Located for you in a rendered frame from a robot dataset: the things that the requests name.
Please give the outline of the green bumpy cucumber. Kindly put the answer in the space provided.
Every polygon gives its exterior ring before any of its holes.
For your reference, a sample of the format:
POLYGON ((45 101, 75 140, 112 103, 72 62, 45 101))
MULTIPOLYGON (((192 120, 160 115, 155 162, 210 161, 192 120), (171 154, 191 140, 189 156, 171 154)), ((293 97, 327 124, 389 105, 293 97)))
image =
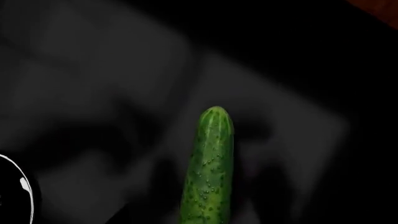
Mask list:
POLYGON ((229 224, 234 126, 220 106, 198 119, 179 207, 178 224, 229 224))

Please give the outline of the dark grey sink basin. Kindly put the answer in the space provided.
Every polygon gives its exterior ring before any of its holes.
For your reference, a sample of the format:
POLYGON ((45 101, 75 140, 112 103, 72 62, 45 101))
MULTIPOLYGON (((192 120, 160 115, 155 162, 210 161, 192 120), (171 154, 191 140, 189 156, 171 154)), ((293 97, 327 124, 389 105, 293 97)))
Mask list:
POLYGON ((40 224, 177 224, 211 106, 231 224, 398 224, 398 30, 346 0, 0 0, 0 152, 40 224))

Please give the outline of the brown wooden countertop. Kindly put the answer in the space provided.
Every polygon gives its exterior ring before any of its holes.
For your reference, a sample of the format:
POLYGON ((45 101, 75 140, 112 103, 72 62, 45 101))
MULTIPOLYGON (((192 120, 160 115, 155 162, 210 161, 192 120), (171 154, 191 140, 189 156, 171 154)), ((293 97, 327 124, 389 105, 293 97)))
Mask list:
POLYGON ((346 0, 383 23, 398 30, 398 0, 346 0))

